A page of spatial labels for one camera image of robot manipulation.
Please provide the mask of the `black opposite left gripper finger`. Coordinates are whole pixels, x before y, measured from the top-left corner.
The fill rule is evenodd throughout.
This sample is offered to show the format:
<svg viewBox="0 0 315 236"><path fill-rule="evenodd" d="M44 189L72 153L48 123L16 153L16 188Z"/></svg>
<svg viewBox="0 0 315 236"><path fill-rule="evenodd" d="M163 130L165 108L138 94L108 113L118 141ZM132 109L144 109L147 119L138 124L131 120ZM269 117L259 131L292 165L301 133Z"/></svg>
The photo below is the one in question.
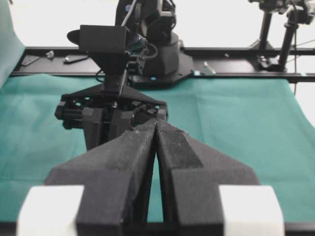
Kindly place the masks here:
<svg viewBox="0 0 315 236"><path fill-rule="evenodd" d="M101 144L102 138L102 109L85 107L82 111L82 125L86 148L91 150Z"/></svg>
<svg viewBox="0 0 315 236"><path fill-rule="evenodd" d="M116 109L113 112L109 127L108 140L113 140L122 135L126 130L130 130L134 122L134 111L122 111Z"/></svg>

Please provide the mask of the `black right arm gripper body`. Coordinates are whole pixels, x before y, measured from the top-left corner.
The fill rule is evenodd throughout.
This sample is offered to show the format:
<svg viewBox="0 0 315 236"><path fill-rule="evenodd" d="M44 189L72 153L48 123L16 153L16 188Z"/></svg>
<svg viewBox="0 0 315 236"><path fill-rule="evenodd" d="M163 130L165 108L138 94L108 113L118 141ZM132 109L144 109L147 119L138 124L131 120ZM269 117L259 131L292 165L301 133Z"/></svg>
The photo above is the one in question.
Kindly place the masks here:
<svg viewBox="0 0 315 236"><path fill-rule="evenodd" d="M128 85L128 67L139 67L143 62L140 56L129 53L89 56L104 73L104 80L99 85L61 96L55 116L63 121L64 128L82 128L84 108L102 109L104 123L109 122L115 110L134 111L136 123L151 118L167 120L166 102L148 97Z"/></svg>

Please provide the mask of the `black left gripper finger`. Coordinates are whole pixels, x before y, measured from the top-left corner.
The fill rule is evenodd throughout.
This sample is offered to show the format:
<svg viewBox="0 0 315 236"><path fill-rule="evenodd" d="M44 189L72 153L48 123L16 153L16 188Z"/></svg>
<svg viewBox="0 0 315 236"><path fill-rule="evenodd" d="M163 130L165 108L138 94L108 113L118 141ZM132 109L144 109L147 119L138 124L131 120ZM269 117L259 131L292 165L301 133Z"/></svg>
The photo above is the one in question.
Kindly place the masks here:
<svg viewBox="0 0 315 236"><path fill-rule="evenodd" d="M121 236L154 155L157 120L55 166L28 192L17 220L19 236Z"/></svg>
<svg viewBox="0 0 315 236"><path fill-rule="evenodd" d="M163 207L180 235L284 235L276 194L251 167L165 121L156 134Z"/></svg>

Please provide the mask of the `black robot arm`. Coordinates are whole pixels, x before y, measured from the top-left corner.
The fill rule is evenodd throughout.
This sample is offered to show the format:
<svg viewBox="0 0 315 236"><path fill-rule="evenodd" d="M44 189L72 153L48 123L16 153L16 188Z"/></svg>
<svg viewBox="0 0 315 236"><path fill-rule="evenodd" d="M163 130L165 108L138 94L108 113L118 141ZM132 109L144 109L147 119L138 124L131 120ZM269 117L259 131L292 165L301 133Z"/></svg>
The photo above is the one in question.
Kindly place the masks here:
<svg viewBox="0 0 315 236"><path fill-rule="evenodd" d="M54 166L21 207L19 236L283 236L271 186L253 169L167 122L164 101L127 83L130 73L179 69L175 5L122 0L114 26L82 25L68 39L105 74L64 94L55 115L84 131L87 151Z"/></svg>

